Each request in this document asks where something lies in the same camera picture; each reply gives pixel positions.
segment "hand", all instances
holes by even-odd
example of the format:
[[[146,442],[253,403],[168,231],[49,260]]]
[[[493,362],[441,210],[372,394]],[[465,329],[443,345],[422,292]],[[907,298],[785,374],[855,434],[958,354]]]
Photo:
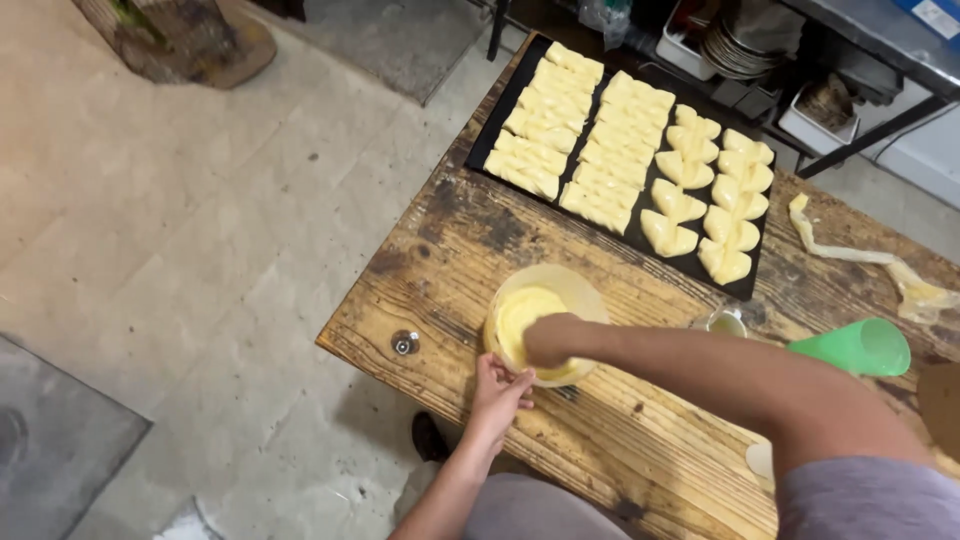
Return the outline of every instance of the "hand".
[[[532,369],[515,376],[493,353],[478,356],[477,388],[464,438],[489,445],[491,457],[498,454],[516,411],[534,407],[532,401],[524,398],[533,393],[534,376]]]
[[[543,368],[558,368],[573,356],[568,346],[570,327],[582,319],[573,313],[553,313],[537,319],[523,332],[527,363]]]

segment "green plastic cup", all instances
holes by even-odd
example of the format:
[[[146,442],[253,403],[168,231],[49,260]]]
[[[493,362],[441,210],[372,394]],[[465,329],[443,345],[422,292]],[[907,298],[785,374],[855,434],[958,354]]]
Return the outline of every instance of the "green plastic cup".
[[[873,318],[794,341],[788,351],[820,358],[855,375],[895,377],[910,367],[910,346],[897,325]]]

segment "stack of plates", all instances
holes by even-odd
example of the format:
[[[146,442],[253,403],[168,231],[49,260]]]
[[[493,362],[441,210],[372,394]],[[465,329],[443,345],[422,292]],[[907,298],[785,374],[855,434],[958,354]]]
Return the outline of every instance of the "stack of plates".
[[[762,77],[786,59],[786,51],[757,51],[738,40],[729,30],[727,17],[713,19],[701,44],[704,60],[728,79],[747,81]]]

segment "wooden tabletop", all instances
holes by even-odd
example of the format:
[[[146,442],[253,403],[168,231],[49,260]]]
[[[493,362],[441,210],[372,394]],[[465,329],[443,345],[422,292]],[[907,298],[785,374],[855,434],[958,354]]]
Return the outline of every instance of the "wooden tabletop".
[[[820,243],[893,252],[925,279],[952,289],[960,289],[960,268],[779,171],[754,298],[738,303],[464,168],[525,50],[526,44],[454,140],[318,345],[462,423],[494,292],[516,270],[554,262],[590,280],[618,325],[684,327],[733,305],[753,336],[782,344],[871,316],[894,321],[909,341],[913,368],[866,382],[929,443],[917,412],[917,375],[960,357],[960,316],[945,313],[932,327],[898,319],[898,294],[883,269],[808,255],[787,203],[801,191],[810,196],[807,215]],[[395,351],[398,332],[417,333],[414,352]],[[506,450],[658,538],[774,536],[773,486],[751,473],[743,457],[756,435],[610,367],[594,370],[578,390],[565,397],[538,388],[536,408],[517,415]],[[939,452],[938,463],[960,477],[960,465]]]

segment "baking tray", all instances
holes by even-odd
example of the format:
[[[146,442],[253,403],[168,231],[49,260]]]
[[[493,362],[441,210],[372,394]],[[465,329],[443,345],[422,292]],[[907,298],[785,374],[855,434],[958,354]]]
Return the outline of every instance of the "baking tray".
[[[527,52],[523,55],[523,58],[520,59],[519,64],[516,66],[516,71],[514,72],[513,77],[510,78],[510,81],[504,87],[503,93],[500,95],[500,99],[496,102],[496,105],[493,106],[490,117],[484,124],[483,129],[480,130],[480,135],[473,143],[473,147],[470,148],[470,153],[467,156],[467,167],[474,169],[488,178],[501,182],[502,184],[507,185],[510,188],[541,202],[544,201],[540,197],[520,189],[519,187],[516,187],[515,185],[483,170],[483,164],[487,160],[490,150],[493,149],[496,138],[500,135],[500,130],[503,127],[503,123],[514,110],[514,107],[516,106],[516,100],[519,98],[520,92],[530,84],[530,81],[534,77],[534,72],[537,69],[537,64],[540,62],[540,59],[546,55],[546,50],[552,43],[552,39],[544,36],[536,36],[533,38],[533,40],[531,40],[529,47],[527,47]],[[613,76],[613,74],[614,73],[610,71],[605,72],[603,80],[593,91],[593,106],[590,108],[587,125],[584,126],[584,131],[580,134],[576,145],[573,147],[573,151],[570,153],[570,156],[567,159],[566,170],[560,176],[560,189],[558,193],[564,192],[564,187],[571,181],[573,177],[573,171],[578,165],[577,157],[580,155],[580,151],[583,149],[584,145],[587,144],[587,137],[589,136],[590,130],[593,129],[594,119],[596,117],[597,110],[600,108],[600,95],[607,87],[607,84],[610,82],[610,78]],[[756,129],[752,129],[743,125],[732,111],[724,110],[723,106],[713,103],[707,96],[704,96],[697,91],[696,88],[670,74],[655,63],[646,63],[642,65],[636,73],[630,73],[630,75],[635,79],[653,86],[654,88],[673,92],[677,96],[678,104],[691,106],[699,115],[710,118],[711,120],[719,123],[724,130],[733,128],[754,140],[759,140],[760,132],[758,132]],[[675,108],[670,110],[670,118],[667,126],[672,126],[676,121],[674,110]],[[722,139],[723,134],[713,141],[718,146],[721,146],[721,149],[723,146]],[[670,145],[666,142],[666,130],[664,129],[658,152],[664,152],[668,150],[672,150],[672,148],[670,148]],[[713,170],[714,175],[719,172],[716,166],[716,160],[710,164],[710,168]],[[691,278],[704,282],[726,294],[729,294],[730,296],[733,296],[737,300],[746,302],[753,298],[754,284],[756,282],[756,269],[759,266],[760,251],[763,246],[763,235],[764,230],[766,229],[767,215],[769,214],[769,210],[762,216],[753,220],[754,225],[756,225],[760,231],[760,241],[752,251],[747,252],[747,255],[750,256],[750,259],[753,262],[753,265],[750,268],[750,273],[742,280],[727,283],[726,285],[720,285],[710,278],[710,275],[707,273],[707,269],[704,268],[704,265],[700,262],[700,259],[697,258],[696,249],[683,256],[664,258],[654,252],[653,246],[650,245],[647,237],[643,234],[643,230],[640,227],[640,211],[643,209],[652,209],[653,211],[660,212],[650,195],[651,186],[653,185],[654,179],[657,177],[666,179],[666,175],[663,175],[660,172],[660,170],[657,168],[657,162],[654,160],[650,163],[650,167],[647,169],[647,177],[645,180],[646,188],[640,192],[640,196],[636,199],[634,208],[631,211],[630,223],[627,225],[627,229],[624,231],[623,236],[620,236],[619,234],[610,231],[606,227],[597,225],[591,221],[588,221],[587,219],[584,219],[578,214],[562,208],[556,200],[547,202],[546,204],[566,214],[572,219],[593,227],[597,231],[606,234],[610,238],[631,246],[645,255],[663,261],[663,263],[666,265],[676,268]],[[684,193],[707,203],[709,206],[713,204],[713,197],[710,195],[712,188],[713,184],[710,184],[707,187],[702,187],[700,189],[685,190]],[[773,186],[771,185],[766,191],[763,192],[763,195],[768,200],[770,199],[770,193],[772,189]],[[700,218],[695,221],[687,221],[682,223],[681,226],[687,227],[688,229],[694,231],[701,238],[706,236],[706,233],[704,232],[704,218]]]

